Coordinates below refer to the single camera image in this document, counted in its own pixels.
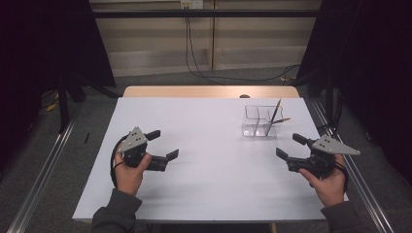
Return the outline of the metal floor rail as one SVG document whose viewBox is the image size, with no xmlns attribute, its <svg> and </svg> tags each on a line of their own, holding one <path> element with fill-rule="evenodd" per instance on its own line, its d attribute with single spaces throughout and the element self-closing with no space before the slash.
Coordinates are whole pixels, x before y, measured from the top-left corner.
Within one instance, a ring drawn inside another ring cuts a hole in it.
<svg viewBox="0 0 412 233">
<path fill-rule="evenodd" d="M 12 221 L 11 226 L 9 227 L 7 233 L 24 233 L 30 219 L 32 218 L 34 211 L 37 208 L 37 205 L 44 193 L 46 185 L 51 178 L 52 171 L 59 160 L 60 155 L 62 154 L 68 139 L 71 136 L 71 132 L 74 128 L 78 115 L 83 107 L 83 103 L 77 104 L 74 108 L 74 112 L 69 119 L 64 130 L 58 134 L 55 143 L 49 152 L 47 160 L 40 171 L 40 174 L 37 176 L 35 183 L 32 185 L 28 195 L 20 205 L 14 220 Z"/>
<path fill-rule="evenodd" d="M 326 109 L 320 101 L 314 101 L 312 107 L 317 113 L 317 118 L 322 125 L 326 127 L 328 136 L 332 136 L 338 141 L 341 141 L 340 135 L 335 128 L 329 123 L 326 118 Z M 384 210 L 378 203 L 365 179 L 363 178 L 360 169 L 355 163 L 352 155 L 344 155 L 345 165 L 351 178 L 351 184 L 355 187 L 360 199 L 366 207 L 379 233 L 395 233 L 391 227 Z"/>
</svg>

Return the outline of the white table sheet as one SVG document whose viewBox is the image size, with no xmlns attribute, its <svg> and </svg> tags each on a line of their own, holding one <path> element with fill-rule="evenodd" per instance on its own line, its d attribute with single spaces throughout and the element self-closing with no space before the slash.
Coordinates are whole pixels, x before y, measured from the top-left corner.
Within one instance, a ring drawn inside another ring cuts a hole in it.
<svg viewBox="0 0 412 233">
<path fill-rule="evenodd" d="M 248 105 L 282 107 L 287 122 L 272 137 L 242 132 Z M 305 158 L 310 150 L 292 140 L 319 133 L 301 98 L 121 98 L 73 218 L 91 220 L 110 199 L 110 160 L 116 142 L 133 127 L 160 130 L 149 142 L 151 154 L 179 156 L 165 171 L 147 171 L 136 216 L 149 222 L 269 222 L 322 218 L 314 189 L 277 157 L 282 149 Z"/>
</svg>

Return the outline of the wooden table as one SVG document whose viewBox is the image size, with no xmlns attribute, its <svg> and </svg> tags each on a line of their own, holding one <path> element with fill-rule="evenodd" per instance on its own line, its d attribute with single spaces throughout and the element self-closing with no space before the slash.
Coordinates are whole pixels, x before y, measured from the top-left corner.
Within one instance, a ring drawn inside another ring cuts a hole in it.
<svg viewBox="0 0 412 233">
<path fill-rule="evenodd" d="M 293 86 L 276 85 L 134 85 L 125 89 L 124 97 L 188 98 L 298 98 Z"/>
</svg>

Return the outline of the person's left hand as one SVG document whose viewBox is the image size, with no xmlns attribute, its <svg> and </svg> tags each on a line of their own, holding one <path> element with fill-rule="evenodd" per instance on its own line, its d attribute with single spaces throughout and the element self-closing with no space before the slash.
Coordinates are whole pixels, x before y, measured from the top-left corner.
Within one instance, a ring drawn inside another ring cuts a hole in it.
<svg viewBox="0 0 412 233">
<path fill-rule="evenodd" d="M 131 196 L 135 196 L 143 181 L 144 171 L 149 166 L 151 160 L 152 156 L 146 153 L 136 168 L 129 167 L 123 163 L 121 154 L 117 152 L 115 155 L 117 189 Z"/>
</svg>

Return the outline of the person's right hand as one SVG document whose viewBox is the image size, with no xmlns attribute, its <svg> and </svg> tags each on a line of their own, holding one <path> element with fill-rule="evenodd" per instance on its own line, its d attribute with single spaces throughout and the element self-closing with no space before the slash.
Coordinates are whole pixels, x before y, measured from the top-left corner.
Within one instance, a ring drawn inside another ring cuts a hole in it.
<svg viewBox="0 0 412 233">
<path fill-rule="evenodd" d="M 325 207 L 331 207 L 344 201 L 346 178 L 341 170 L 335 168 L 329 177 L 321 180 L 305 169 L 299 169 L 298 172 L 315 188 L 316 194 Z"/>
</svg>

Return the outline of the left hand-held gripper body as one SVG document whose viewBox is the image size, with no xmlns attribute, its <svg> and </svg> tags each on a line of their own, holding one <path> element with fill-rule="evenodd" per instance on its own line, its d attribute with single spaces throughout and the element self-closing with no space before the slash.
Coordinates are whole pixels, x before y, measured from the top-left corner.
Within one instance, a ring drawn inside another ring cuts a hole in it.
<svg viewBox="0 0 412 233">
<path fill-rule="evenodd" d="M 122 141 L 119 153 L 122 154 L 123 161 L 127 166 L 136 168 L 147 153 L 148 140 L 145 137 L 146 134 L 136 126 Z M 149 171 L 164 172 L 167 164 L 166 157 L 153 155 L 147 169 Z"/>
</svg>

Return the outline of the black curtain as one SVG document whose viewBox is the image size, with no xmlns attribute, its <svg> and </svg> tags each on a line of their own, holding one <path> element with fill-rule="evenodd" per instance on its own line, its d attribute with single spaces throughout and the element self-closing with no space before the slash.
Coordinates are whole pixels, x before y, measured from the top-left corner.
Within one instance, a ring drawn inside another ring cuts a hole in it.
<svg viewBox="0 0 412 233">
<path fill-rule="evenodd" d="M 328 79 L 412 185 L 412 0 L 322 0 L 297 80 Z"/>
<path fill-rule="evenodd" d="M 63 85 L 77 101 L 85 84 L 114 86 L 89 0 L 0 0 L 0 171 L 41 109 Z"/>
</svg>

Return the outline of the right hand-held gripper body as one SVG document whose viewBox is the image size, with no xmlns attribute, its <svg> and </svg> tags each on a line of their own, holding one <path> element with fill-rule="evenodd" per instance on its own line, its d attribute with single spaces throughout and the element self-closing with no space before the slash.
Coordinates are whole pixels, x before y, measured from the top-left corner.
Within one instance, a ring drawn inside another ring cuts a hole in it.
<svg viewBox="0 0 412 233">
<path fill-rule="evenodd" d="M 337 166 L 334 156 L 336 154 L 360 155 L 359 150 L 355 150 L 343 143 L 323 135 L 318 140 L 312 140 L 313 144 L 308 147 L 310 155 L 307 158 L 289 157 L 286 161 L 288 169 L 298 172 L 305 169 L 316 178 L 326 178 Z"/>
</svg>

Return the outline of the black stand post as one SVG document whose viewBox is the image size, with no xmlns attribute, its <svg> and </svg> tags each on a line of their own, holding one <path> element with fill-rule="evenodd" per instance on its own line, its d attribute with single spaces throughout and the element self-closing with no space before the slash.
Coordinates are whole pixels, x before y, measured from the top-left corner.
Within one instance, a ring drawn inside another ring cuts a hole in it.
<svg viewBox="0 0 412 233">
<path fill-rule="evenodd" d="M 58 103 L 60 111 L 60 129 L 59 132 L 63 133 L 69 123 L 69 111 L 67 104 L 67 92 L 64 86 L 63 78 L 58 80 Z"/>
</svg>

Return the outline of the white wall socket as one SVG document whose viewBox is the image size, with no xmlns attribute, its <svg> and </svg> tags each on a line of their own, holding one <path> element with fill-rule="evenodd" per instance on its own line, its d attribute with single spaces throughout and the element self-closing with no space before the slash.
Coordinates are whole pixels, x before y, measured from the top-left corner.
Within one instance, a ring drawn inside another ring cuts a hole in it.
<svg viewBox="0 0 412 233">
<path fill-rule="evenodd" d="M 180 0 L 181 8 L 184 10 L 202 10 L 203 0 Z"/>
</svg>

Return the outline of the black horizontal frame bar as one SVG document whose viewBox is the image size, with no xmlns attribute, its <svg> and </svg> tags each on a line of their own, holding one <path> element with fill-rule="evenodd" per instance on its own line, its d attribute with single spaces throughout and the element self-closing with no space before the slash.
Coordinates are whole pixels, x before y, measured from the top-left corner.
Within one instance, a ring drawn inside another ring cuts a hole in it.
<svg viewBox="0 0 412 233">
<path fill-rule="evenodd" d="M 93 11 L 96 18 L 136 17 L 317 17 L 317 10 L 151 10 Z"/>
</svg>

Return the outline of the clear plastic pen holder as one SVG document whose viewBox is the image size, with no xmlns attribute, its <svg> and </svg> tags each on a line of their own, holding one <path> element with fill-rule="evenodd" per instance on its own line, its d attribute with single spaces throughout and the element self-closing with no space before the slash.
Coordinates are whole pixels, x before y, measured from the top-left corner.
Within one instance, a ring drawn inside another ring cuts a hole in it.
<svg viewBox="0 0 412 233">
<path fill-rule="evenodd" d="M 281 123 L 273 124 L 268 136 L 265 132 L 272 118 L 276 106 L 247 105 L 244 107 L 242 133 L 245 137 L 276 137 L 277 127 Z M 283 108 L 279 107 L 275 120 L 282 119 Z"/>
</svg>

